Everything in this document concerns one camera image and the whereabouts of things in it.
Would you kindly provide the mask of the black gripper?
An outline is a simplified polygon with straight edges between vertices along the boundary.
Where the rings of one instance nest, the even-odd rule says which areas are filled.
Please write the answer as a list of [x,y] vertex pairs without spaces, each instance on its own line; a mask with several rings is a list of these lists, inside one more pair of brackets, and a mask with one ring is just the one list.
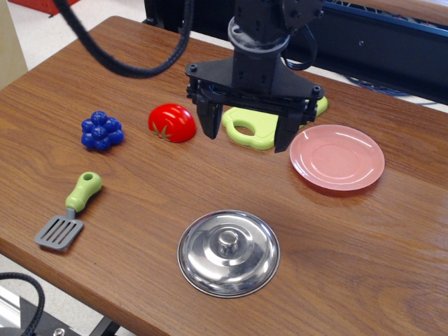
[[315,120],[324,96],[321,86],[291,71],[279,54],[236,50],[227,59],[191,63],[185,74],[205,135],[218,135],[224,105],[277,114],[275,153],[286,151],[300,126]]

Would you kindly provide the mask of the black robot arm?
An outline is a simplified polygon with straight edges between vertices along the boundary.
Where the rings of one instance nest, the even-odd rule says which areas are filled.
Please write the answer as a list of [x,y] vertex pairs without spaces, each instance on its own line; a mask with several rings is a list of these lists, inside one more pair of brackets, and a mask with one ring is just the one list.
[[302,32],[315,58],[316,42],[307,25],[322,16],[322,7],[322,1],[236,1],[227,26],[233,56],[185,68],[188,97],[209,138],[218,134],[224,106],[277,115],[276,152],[285,151],[300,126],[315,120],[325,91],[297,74],[312,63],[289,62],[286,48],[291,36]]

